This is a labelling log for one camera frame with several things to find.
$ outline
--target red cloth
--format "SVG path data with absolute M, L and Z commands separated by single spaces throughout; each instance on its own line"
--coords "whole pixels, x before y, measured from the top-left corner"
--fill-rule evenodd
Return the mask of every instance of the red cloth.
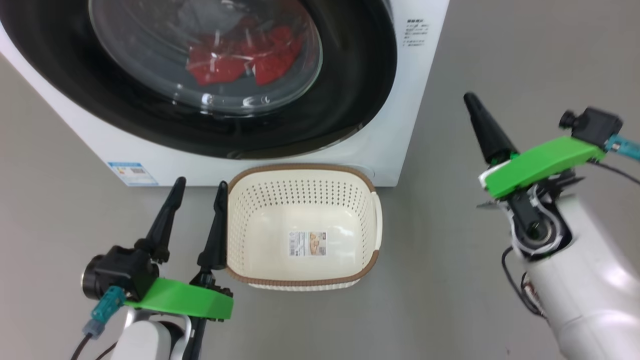
M 264 33 L 257 25 L 255 20 L 245 18 L 229 35 L 219 36 L 217 44 L 215 37 L 208 35 L 191 46 L 187 70 L 199 85 L 230 83 L 250 70 L 255 74 L 256 84 L 262 86 L 289 71 L 302 49 L 302 35 L 294 38 L 289 26 Z

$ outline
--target green 3d-printed part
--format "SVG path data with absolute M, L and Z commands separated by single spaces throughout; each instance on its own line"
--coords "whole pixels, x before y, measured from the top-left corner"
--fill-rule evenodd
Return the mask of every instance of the green 3d-printed part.
M 140 302 L 125 302 L 136 309 L 161 311 L 207 319 L 229 319 L 234 299 L 216 291 L 158 278 Z
M 605 152 L 599 147 L 563 136 L 512 158 L 507 165 L 487 176 L 486 188 L 494 199 L 498 199 L 590 159 L 602 160 L 604 157 Z

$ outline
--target washing machine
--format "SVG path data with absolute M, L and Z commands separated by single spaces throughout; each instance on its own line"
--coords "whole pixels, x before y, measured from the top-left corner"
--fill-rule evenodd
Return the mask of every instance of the washing machine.
M 395 186 L 447 6 L 1 1 L 0 51 L 129 186 L 212 186 L 274 163 Z

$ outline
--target laundry basket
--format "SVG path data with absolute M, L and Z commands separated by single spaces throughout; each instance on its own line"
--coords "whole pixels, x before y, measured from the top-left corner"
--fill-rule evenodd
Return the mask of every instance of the laundry basket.
M 333 165 L 275 165 L 229 184 L 227 271 L 270 290 L 347 288 L 371 270 L 382 208 L 363 174 Z

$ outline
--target floor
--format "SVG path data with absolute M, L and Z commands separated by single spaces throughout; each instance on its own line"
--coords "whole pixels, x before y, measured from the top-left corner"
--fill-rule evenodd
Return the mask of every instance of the floor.
M 488 197 L 462 95 L 476 91 L 523 150 L 559 136 L 564 110 L 588 105 L 618 113 L 640 139 L 639 12 L 636 0 L 452 0 L 400 184 L 380 190 L 377 265 L 353 288 L 322 293 L 260 291 L 221 274 L 236 307 L 208 326 L 202 359 L 560 359 L 502 274 L 506 219 L 475 208 Z M 80 291 L 83 267 L 143 236 L 167 190 L 123 186 L 4 60 L 0 84 L 0 348 L 68 359 L 94 305 Z M 609 161 L 640 176 L 637 163 Z M 640 188 L 579 172 L 588 179 L 576 191 L 640 265 Z M 169 277 L 196 272 L 214 195 L 187 190 Z M 83 358 L 108 347 L 121 321 Z

